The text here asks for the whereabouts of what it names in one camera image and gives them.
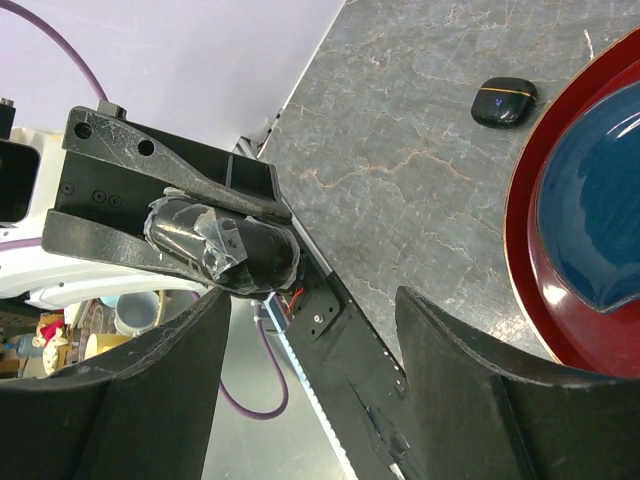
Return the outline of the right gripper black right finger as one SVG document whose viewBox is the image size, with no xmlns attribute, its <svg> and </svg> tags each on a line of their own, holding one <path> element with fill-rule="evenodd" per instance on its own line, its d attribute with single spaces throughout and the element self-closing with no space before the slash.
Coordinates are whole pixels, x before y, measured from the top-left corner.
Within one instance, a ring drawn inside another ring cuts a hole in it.
<svg viewBox="0 0 640 480">
<path fill-rule="evenodd" d="M 395 319 L 430 479 L 635 479 L 639 383 L 544 360 L 414 289 Z"/>
</svg>

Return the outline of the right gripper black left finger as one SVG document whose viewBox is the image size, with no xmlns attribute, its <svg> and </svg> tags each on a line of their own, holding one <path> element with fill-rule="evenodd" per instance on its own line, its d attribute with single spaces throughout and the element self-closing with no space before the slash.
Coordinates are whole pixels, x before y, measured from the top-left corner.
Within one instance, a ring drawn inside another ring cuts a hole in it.
<svg viewBox="0 0 640 480">
<path fill-rule="evenodd" d="M 2 478 L 200 478 L 230 314 L 214 289 L 103 354 L 2 383 Z"/>
</svg>

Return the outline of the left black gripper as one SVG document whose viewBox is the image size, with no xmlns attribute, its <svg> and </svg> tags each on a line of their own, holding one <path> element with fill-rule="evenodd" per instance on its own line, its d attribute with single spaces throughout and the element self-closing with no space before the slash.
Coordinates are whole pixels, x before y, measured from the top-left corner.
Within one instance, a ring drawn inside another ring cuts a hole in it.
<svg viewBox="0 0 640 480">
<path fill-rule="evenodd" d="M 202 290 L 213 283 L 145 240 L 149 204 L 175 189 L 208 206 L 292 221 L 274 167 L 76 106 L 69 112 L 59 193 L 41 245 L 118 273 L 138 290 Z"/>
</svg>

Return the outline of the black earbud charging case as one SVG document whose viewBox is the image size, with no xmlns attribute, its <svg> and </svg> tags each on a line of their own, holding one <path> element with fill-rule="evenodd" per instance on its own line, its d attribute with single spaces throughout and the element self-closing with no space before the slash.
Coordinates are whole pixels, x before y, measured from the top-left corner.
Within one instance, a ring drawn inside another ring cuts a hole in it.
<svg viewBox="0 0 640 480">
<path fill-rule="evenodd" d="M 479 88 L 471 105 L 471 117 L 494 129 L 514 129 L 525 123 L 537 102 L 536 86 L 525 79 L 494 77 Z"/>
</svg>

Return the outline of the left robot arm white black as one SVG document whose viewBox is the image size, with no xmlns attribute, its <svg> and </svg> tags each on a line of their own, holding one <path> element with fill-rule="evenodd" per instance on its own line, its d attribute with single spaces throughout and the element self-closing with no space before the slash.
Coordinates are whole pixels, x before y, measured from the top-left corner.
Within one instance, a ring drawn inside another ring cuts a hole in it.
<svg viewBox="0 0 640 480">
<path fill-rule="evenodd" d="M 259 297 L 300 248 L 274 166 L 74 107 L 63 131 L 1 114 L 1 295 L 42 309 L 154 290 Z"/>
</svg>

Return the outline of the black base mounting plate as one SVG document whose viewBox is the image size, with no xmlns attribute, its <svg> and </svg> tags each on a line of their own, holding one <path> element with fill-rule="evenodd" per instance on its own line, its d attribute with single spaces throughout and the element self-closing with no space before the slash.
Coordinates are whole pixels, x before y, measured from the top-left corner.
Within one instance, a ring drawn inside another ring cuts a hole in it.
<svg viewBox="0 0 640 480">
<path fill-rule="evenodd" d="M 406 376 L 343 282 L 305 260 L 289 341 L 359 479 L 424 479 Z"/>
</svg>

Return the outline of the red round tray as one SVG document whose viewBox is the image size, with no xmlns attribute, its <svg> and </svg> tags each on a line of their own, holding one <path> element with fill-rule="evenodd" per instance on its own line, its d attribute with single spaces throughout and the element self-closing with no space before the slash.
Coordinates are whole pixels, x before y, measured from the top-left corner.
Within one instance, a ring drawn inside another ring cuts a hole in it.
<svg viewBox="0 0 640 480">
<path fill-rule="evenodd" d="M 585 66 L 537 120 L 520 152 L 505 205 L 504 253 L 521 311 L 552 358 L 620 377 L 639 374 L 639 303 L 591 311 L 571 295 L 542 253 L 535 197 L 543 165 L 580 114 L 639 79 L 639 32 L 632 30 Z"/>
</svg>

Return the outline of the blue shell-shaped dish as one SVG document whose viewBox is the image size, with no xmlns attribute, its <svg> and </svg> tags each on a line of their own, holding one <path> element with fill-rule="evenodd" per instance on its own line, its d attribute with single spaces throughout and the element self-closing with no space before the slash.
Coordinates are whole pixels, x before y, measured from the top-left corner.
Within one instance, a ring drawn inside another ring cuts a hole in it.
<svg viewBox="0 0 640 480">
<path fill-rule="evenodd" d="M 639 86 L 582 113 L 549 155 L 536 199 L 543 253 L 590 309 L 639 296 Z"/>
</svg>

